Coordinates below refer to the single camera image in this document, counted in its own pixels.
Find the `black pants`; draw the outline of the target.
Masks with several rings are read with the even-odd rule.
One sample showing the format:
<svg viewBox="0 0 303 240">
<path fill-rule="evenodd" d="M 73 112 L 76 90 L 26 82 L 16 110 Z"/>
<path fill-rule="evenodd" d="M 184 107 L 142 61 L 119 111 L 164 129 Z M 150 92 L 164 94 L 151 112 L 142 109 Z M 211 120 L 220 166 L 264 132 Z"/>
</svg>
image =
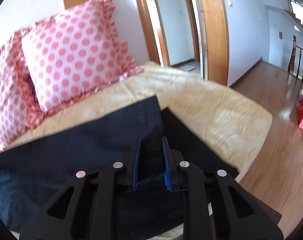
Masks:
<svg viewBox="0 0 303 240">
<path fill-rule="evenodd" d="M 153 96 L 0 153 L 0 223 L 20 232 L 74 174 L 101 171 L 141 139 L 137 190 L 120 199 L 120 238 L 148 239 L 179 226 L 183 194 L 165 187 L 163 137 L 200 169 L 238 176 L 235 167 L 222 161 L 169 109 L 160 109 Z"/>
</svg>

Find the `cream patterned bedspread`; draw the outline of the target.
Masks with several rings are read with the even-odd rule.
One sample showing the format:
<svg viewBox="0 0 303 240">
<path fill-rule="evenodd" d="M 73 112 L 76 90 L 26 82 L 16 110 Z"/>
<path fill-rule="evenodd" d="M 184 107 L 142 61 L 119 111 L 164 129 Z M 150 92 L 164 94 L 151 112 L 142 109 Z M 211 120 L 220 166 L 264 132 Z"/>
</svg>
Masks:
<svg viewBox="0 0 303 240">
<path fill-rule="evenodd" d="M 73 105 L 59 109 L 13 148 L 48 137 L 150 97 L 169 109 L 242 177 L 256 158 L 271 126 L 271 115 L 250 99 L 181 70 L 149 64 L 144 71 Z"/>
</svg>

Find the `rear pink polka-dot pillow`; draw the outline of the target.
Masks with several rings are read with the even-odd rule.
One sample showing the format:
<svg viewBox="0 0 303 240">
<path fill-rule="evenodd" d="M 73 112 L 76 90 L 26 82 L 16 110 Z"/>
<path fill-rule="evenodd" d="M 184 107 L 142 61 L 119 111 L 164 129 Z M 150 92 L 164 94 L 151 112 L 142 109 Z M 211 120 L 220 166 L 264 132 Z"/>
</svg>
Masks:
<svg viewBox="0 0 303 240">
<path fill-rule="evenodd" d="M 21 31 L 0 48 L 0 152 L 44 119 L 22 50 Z"/>
</svg>

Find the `pink polka-dot pillow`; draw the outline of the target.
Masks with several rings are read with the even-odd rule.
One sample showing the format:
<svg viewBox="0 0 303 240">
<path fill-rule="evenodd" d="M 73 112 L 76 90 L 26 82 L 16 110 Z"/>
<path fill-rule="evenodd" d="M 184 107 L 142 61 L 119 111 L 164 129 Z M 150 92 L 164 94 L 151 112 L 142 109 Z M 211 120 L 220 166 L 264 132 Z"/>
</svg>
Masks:
<svg viewBox="0 0 303 240">
<path fill-rule="evenodd" d="M 89 0 L 31 25 L 22 51 L 44 112 L 140 71 L 112 20 L 113 0 Z"/>
<path fill-rule="evenodd" d="M 0 48 L 0 152 L 44 119 L 22 50 L 21 31 Z"/>
</svg>

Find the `front pink polka-dot pillow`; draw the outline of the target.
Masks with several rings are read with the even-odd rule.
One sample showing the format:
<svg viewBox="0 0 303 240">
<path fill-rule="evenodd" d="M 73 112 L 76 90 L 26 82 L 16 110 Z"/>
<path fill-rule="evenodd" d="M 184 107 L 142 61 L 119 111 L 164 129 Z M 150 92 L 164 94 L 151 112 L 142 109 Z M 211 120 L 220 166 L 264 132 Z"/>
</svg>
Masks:
<svg viewBox="0 0 303 240">
<path fill-rule="evenodd" d="M 112 20 L 113 0 L 89 0 L 31 25 L 22 51 L 44 112 L 140 71 Z"/>
</svg>

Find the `wooden stair railing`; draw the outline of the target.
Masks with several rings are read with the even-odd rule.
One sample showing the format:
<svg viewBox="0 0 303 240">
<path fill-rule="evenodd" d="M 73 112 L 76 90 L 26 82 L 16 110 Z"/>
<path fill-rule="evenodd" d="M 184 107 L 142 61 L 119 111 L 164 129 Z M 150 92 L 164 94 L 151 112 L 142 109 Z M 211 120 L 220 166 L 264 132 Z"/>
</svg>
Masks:
<svg viewBox="0 0 303 240">
<path fill-rule="evenodd" d="M 297 45 L 297 37 L 295 35 L 293 36 L 288 73 L 303 82 L 303 48 Z"/>
</svg>

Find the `wooden door frame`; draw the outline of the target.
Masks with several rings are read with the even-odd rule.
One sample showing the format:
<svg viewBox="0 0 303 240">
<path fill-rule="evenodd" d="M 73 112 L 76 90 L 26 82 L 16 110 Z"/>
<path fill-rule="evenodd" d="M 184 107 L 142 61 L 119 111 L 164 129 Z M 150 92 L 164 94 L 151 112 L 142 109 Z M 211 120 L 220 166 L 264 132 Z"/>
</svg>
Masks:
<svg viewBox="0 0 303 240">
<path fill-rule="evenodd" d="M 148 55 L 151 61 L 168 66 L 169 54 L 163 23 L 154 28 L 148 2 L 158 9 L 157 0 L 136 0 Z M 191 20 L 194 50 L 199 53 L 201 77 L 227 85 L 229 38 L 224 0 L 186 0 Z"/>
</svg>

